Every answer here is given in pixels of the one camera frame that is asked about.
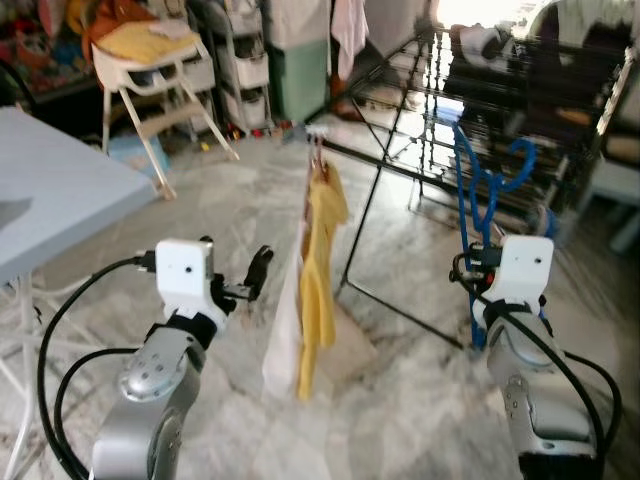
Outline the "yellow shirt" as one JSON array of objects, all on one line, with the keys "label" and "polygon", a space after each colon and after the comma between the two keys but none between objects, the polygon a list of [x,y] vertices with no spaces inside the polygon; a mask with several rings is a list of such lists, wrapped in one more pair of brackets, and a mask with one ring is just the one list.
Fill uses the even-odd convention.
[{"label": "yellow shirt", "polygon": [[307,401],[314,385],[314,370],[320,349],[337,340],[332,292],[332,252],[337,229],[349,218],[348,202],[337,169],[320,161],[308,178],[305,237],[298,300],[302,349],[296,396]]}]

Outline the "white hanging garment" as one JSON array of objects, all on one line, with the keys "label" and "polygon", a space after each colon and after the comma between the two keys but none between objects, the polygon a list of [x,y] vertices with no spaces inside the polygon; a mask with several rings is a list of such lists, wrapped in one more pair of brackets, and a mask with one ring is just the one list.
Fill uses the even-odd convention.
[{"label": "white hanging garment", "polygon": [[296,397],[300,357],[303,348],[298,284],[300,284],[301,250],[305,239],[305,223],[300,221],[293,234],[291,251],[285,255],[280,269],[283,283],[271,335],[262,358],[261,374],[264,390],[279,399]]}]

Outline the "light blue box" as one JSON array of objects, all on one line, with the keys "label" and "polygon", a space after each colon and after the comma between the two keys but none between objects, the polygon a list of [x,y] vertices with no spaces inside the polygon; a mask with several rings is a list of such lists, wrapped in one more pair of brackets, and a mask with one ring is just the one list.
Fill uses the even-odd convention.
[{"label": "light blue box", "polygon": [[[147,145],[154,154],[157,165],[163,172],[170,170],[169,156],[166,155],[163,146],[157,137],[148,137]],[[159,180],[151,156],[147,154],[145,143],[137,134],[123,134],[123,136],[111,137],[108,141],[108,156],[111,160],[119,161],[131,168],[148,175],[154,180]]]}]

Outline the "black metal drying rack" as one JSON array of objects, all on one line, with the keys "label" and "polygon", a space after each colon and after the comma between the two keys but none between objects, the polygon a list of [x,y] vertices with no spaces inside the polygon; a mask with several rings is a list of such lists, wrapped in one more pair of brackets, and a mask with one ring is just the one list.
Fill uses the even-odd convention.
[{"label": "black metal drying rack", "polygon": [[461,125],[481,164],[508,177],[524,160],[509,146],[529,138],[538,160],[522,186],[498,198],[495,227],[525,220],[554,230],[620,113],[632,64],[621,33],[572,45],[506,28],[420,26],[379,59],[358,59],[329,101],[352,108],[355,123],[323,146],[378,177],[410,180],[412,206],[452,209],[458,221],[463,175],[454,168],[452,125]]}]

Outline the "pale blue plastic bench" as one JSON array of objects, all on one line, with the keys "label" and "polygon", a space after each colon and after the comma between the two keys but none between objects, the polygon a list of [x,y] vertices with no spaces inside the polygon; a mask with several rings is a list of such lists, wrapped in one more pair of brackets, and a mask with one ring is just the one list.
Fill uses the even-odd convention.
[{"label": "pale blue plastic bench", "polygon": [[630,209],[625,224],[611,239],[611,248],[616,253],[630,251],[640,233],[640,170],[631,166],[612,163],[599,156],[589,178],[588,186],[581,193],[577,210],[585,214],[595,197],[612,198],[622,207]]}]

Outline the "light blue plastic table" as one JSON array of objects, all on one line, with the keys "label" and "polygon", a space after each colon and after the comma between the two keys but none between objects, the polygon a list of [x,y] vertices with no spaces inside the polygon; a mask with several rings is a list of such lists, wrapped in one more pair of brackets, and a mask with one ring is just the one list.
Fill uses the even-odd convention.
[{"label": "light blue plastic table", "polygon": [[0,480],[17,480],[35,419],[32,273],[151,204],[154,182],[18,108],[0,108],[0,393],[23,401]]}]

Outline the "white baby high chair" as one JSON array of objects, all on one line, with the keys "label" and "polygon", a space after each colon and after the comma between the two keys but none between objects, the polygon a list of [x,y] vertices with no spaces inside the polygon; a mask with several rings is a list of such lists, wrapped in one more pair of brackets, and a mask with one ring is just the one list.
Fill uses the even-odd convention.
[{"label": "white baby high chair", "polygon": [[[113,100],[115,97],[119,97],[119,100],[123,101],[125,113],[131,120],[134,132],[143,141],[143,146],[147,148],[147,154],[151,156],[151,163],[154,164],[156,173],[159,174],[159,180],[154,180],[154,187],[166,200],[174,200],[177,193],[166,177],[166,173],[157,165],[155,156],[152,154],[150,146],[147,145],[148,137],[156,137],[157,134],[168,131],[175,125],[198,119],[210,129],[212,136],[225,151],[225,155],[229,159],[237,159],[238,152],[230,146],[223,129],[215,122],[215,116],[210,113],[209,108],[206,108],[198,96],[197,83],[214,83],[214,73],[211,73],[210,70],[204,72],[201,69],[188,69],[188,65],[191,63],[200,65],[210,64],[212,61],[212,55],[206,49],[200,36],[198,36],[196,45],[165,56],[152,64],[115,58],[115,56],[102,52],[99,47],[93,44],[95,42],[90,44],[93,72],[95,72],[97,81],[102,88],[100,140],[102,152],[105,154],[108,152],[108,141],[111,138],[111,128],[113,128]],[[137,105],[134,104],[134,101],[142,99],[142,97],[165,96],[170,92],[178,93],[184,101],[159,115],[143,118]]]}]

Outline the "white drawer cart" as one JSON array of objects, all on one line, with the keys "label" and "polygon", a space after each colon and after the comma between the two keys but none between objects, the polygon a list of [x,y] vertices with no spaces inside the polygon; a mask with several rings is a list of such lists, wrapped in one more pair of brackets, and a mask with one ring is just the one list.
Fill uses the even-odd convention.
[{"label": "white drawer cart", "polygon": [[269,64],[260,0],[202,0],[221,109],[241,131],[269,127]]}]

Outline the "green and white appliance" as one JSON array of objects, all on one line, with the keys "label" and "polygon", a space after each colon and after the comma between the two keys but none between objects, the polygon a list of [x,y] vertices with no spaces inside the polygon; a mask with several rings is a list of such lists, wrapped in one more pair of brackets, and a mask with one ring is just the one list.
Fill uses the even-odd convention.
[{"label": "green and white appliance", "polygon": [[262,0],[274,115],[298,124],[326,100],[332,0]]}]

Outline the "yellow seat cushion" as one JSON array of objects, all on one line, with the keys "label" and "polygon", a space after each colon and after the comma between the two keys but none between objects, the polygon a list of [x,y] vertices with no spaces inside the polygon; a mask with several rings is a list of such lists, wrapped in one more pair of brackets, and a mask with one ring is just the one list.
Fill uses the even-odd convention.
[{"label": "yellow seat cushion", "polygon": [[115,58],[152,64],[197,42],[198,36],[187,24],[165,20],[124,23],[93,45]]}]

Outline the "pink hanging cloth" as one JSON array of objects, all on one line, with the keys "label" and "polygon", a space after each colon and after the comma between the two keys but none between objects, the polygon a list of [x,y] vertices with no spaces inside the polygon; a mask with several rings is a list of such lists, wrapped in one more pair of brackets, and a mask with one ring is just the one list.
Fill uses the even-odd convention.
[{"label": "pink hanging cloth", "polygon": [[367,41],[369,23],[365,12],[366,0],[333,0],[330,38],[334,42],[332,74],[346,81],[355,59]]}]

